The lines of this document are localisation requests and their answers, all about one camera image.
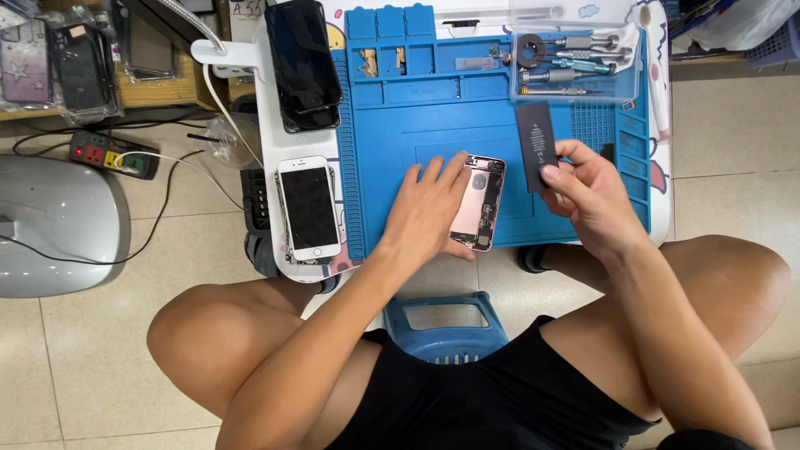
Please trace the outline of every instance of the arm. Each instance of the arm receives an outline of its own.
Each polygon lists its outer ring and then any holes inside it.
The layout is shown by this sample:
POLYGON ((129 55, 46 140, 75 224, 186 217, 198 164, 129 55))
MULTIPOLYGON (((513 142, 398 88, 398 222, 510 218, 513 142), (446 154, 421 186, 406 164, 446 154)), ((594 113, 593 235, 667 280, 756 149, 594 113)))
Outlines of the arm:
POLYGON ((325 407, 339 372, 370 321, 429 259, 474 255, 449 239, 470 172, 466 152, 406 173, 380 243, 289 339, 253 372, 231 401, 217 448, 297 448, 325 407))
POLYGON ((547 166, 542 198, 569 217, 609 272, 656 400, 676 430, 709 429, 772 449, 753 392, 691 307, 630 206, 614 166, 579 141, 557 143, 572 164, 547 166))

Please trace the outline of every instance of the blue basket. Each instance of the blue basket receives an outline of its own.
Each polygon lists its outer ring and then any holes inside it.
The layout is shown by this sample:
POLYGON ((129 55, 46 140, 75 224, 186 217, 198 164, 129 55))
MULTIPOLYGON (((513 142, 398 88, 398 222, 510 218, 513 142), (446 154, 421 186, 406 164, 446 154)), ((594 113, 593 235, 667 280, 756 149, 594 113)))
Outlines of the blue basket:
POLYGON ((798 38, 795 13, 781 28, 766 41, 747 51, 747 65, 753 68, 774 66, 800 58, 800 38, 798 38))
POLYGON ((394 298, 383 308, 383 323, 392 340, 409 355, 435 364, 461 364, 477 361, 508 344, 497 314, 489 303, 489 294, 424 297, 400 300, 394 298), (483 314, 486 327, 444 327, 414 330, 406 309, 430 305, 474 305, 483 314))

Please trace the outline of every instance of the power strip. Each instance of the power strip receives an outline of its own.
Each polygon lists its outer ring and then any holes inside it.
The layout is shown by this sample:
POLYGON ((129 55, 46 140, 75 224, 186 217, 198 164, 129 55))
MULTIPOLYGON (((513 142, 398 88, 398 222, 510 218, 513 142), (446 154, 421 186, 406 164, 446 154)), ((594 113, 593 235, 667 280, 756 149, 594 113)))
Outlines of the power strip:
POLYGON ((138 179, 153 179, 158 169, 160 158, 152 155, 126 155, 122 157, 120 167, 114 160, 128 151, 149 151, 160 153, 158 149, 132 143, 124 139, 109 138, 105 135, 77 130, 70 141, 70 159, 76 163, 97 167, 138 179))

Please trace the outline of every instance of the white cable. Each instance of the white cable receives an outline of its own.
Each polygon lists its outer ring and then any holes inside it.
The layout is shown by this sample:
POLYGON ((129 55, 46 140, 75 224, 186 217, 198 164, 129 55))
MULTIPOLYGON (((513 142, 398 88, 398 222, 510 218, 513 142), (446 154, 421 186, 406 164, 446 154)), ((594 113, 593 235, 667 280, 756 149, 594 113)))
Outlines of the white cable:
POLYGON ((236 131, 236 134, 239 135, 239 138, 245 144, 245 147, 247 147, 247 150, 249 150, 250 154, 253 155, 253 158, 255 158, 255 162, 258 163, 258 165, 261 166, 261 168, 263 170, 264 169, 264 165, 261 164, 261 160, 258 159, 258 156, 256 156, 256 154, 253 151, 253 149, 250 148, 250 144, 248 144, 247 140, 245 139, 245 137, 242 136, 242 132, 239 131, 239 127, 236 126, 236 122, 234 122, 234 120, 230 117, 230 114, 228 113, 228 110, 225 109, 225 106, 222 105, 222 101, 217 96, 217 92, 214 90, 214 87, 211 86, 211 78, 209 76, 209 71, 210 70, 211 70, 211 68, 209 67, 208 64, 203 64, 202 65, 202 76, 203 76, 203 78, 206 79, 206 86, 208 86, 208 90, 211 93, 211 97, 214 97, 214 101, 217 102, 217 106, 219 106, 219 110, 222 111, 222 113, 228 119, 228 122, 230 122, 230 125, 234 128, 234 131, 236 131))
POLYGON ((204 170, 203 170, 203 169, 201 169, 200 167, 197 167, 197 166, 195 166, 194 164, 190 163, 189 161, 184 161, 183 159, 173 158, 173 157, 171 157, 171 156, 160 155, 160 154, 158 154, 158 153, 152 153, 152 152, 149 152, 149 151, 127 151, 127 152, 125 152, 125 153, 123 153, 123 154, 121 154, 121 155, 117 156, 116 158, 114 158, 114 167, 116 167, 116 168, 117 168, 118 170, 120 170, 120 171, 125 171, 125 169, 127 168, 127 167, 124 167, 124 166, 120 166, 120 165, 119 165, 119 160, 120 160, 120 159, 122 159, 122 157, 124 157, 125 155, 150 155, 150 156, 158 156, 159 158, 162 158, 162 159, 169 159, 170 161, 178 161, 179 163, 189 164, 190 166, 192 166, 192 167, 194 167, 195 169, 197 169, 198 171, 200 171, 200 173, 202 173, 203 175, 205 175, 205 176, 206 176, 206 178, 208 178, 209 180, 211 180, 211 182, 212 182, 212 183, 214 183, 214 184, 215 184, 215 185, 216 185, 216 186, 219 188, 219 190, 220 190, 220 191, 221 191, 221 192, 222 192, 222 193, 223 193, 223 194, 224 194, 224 195, 225 195, 225 196, 228 198, 228 200, 230 200, 230 202, 231 202, 231 203, 233 203, 234 205, 236 205, 236 207, 237 207, 237 208, 239 208, 240 210, 244 211, 244 208, 240 207, 240 206, 238 205, 238 203, 236 203, 236 202, 235 202, 235 201, 234 201, 234 200, 233 200, 233 199, 230 197, 230 195, 228 195, 228 193, 227 193, 227 192, 225 192, 225 189, 222 189, 222 185, 221 185, 221 184, 219 184, 219 183, 217 183, 217 180, 215 180, 215 179, 214 179, 214 177, 212 177, 211 175, 208 175, 208 174, 206 173, 206 171, 204 171, 204 170))

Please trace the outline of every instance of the blue silicone repair mat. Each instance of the blue silicone repair mat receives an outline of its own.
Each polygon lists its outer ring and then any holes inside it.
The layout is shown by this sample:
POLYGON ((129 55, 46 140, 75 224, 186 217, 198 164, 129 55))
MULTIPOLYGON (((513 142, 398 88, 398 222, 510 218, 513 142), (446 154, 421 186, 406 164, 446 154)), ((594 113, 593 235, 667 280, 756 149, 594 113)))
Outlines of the blue silicone repair mat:
MULTIPOLYGON (((351 259, 366 258, 381 238, 406 170, 435 155, 459 151, 506 161, 493 245, 507 247, 576 240, 570 221, 528 194, 509 67, 455 70, 456 58, 508 53, 511 36, 436 40, 432 6, 361 7, 345 12, 345 50, 332 50, 344 100, 337 129, 345 221, 351 259), (398 63, 398 48, 405 64, 398 63), (361 50, 374 50, 377 76, 368 77, 361 50)), ((642 34, 642 49, 646 49, 642 34)), ((650 230, 648 86, 626 106, 549 102, 556 139, 580 139, 595 151, 614 144, 614 163, 645 229, 650 230)))

